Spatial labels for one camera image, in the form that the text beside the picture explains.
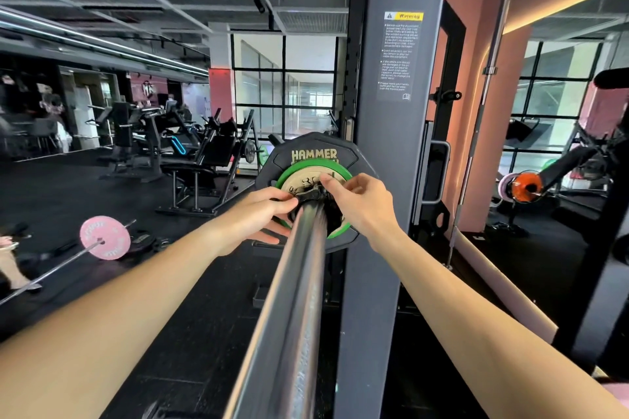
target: forearm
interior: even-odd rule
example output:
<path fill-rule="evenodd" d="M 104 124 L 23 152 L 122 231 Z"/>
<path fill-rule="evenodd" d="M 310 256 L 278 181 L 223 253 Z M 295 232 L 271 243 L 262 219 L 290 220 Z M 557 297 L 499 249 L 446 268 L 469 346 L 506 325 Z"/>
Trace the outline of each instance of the forearm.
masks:
<path fill-rule="evenodd" d="M 0 347 L 3 418 L 97 419 L 220 247 L 212 223 Z"/>
<path fill-rule="evenodd" d="M 391 264 L 487 415 L 629 417 L 570 360 L 489 303 L 401 230 L 374 247 Z"/>

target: pink weight plate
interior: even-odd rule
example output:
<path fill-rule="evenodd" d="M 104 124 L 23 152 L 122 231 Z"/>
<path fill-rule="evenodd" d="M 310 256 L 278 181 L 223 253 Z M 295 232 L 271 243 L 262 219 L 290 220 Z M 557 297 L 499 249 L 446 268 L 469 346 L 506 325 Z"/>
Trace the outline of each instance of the pink weight plate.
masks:
<path fill-rule="evenodd" d="M 507 190 L 506 190 L 507 189 L 507 184 L 510 183 L 512 180 L 514 180 L 519 175 L 520 175 L 520 173 L 510 173 L 510 174 L 507 174 L 502 179 L 500 179 L 500 181 L 498 183 L 498 195 L 500 196 L 500 199 L 508 201 L 508 202 L 513 202 L 513 199 L 511 199 L 507 195 Z"/>
<path fill-rule="evenodd" d="M 117 260 L 131 247 L 131 237 L 127 229 L 114 218 L 97 215 L 81 225 L 81 243 L 84 248 L 95 244 L 98 239 L 104 244 L 94 247 L 90 253 L 102 260 Z"/>

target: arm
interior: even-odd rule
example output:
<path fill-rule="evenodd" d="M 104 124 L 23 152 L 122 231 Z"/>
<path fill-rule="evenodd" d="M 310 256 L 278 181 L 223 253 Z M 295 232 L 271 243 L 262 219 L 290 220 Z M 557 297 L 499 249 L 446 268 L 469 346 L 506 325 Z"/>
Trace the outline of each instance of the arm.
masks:
<path fill-rule="evenodd" d="M 245 238 L 276 244 L 262 228 L 295 208 L 290 194 L 249 194 L 149 261 L 92 290 L 0 347 L 4 419 L 98 419 L 214 258 Z"/>
<path fill-rule="evenodd" d="M 382 182 L 365 174 L 344 186 L 329 176 L 321 181 L 395 270 L 490 418 L 629 418 L 583 370 L 413 242 L 399 228 Z"/>

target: window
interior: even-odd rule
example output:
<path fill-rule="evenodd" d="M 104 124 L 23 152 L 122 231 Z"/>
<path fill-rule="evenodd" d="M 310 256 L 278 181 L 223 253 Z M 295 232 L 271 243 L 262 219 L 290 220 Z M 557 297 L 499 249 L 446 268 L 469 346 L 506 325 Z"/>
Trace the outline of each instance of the window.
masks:
<path fill-rule="evenodd" d="M 596 40 L 528 43 L 511 118 L 525 122 L 533 133 L 520 147 L 504 147 L 501 174 L 540 171 L 561 156 L 601 47 Z"/>
<path fill-rule="evenodd" d="M 236 118 L 254 109 L 262 138 L 332 129 L 336 37 L 232 35 Z"/>

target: warning label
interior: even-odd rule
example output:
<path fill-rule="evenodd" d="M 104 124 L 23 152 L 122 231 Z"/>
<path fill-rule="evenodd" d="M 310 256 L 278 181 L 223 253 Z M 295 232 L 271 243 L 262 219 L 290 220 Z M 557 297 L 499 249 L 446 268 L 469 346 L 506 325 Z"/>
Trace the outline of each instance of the warning label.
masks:
<path fill-rule="evenodd" d="M 384 12 L 385 20 L 424 20 L 423 12 Z"/>
<path fill-rule="evenodd" d="M 410 101 L 423 12 L 384 12 L 378 96 L 381 101 Z"/>

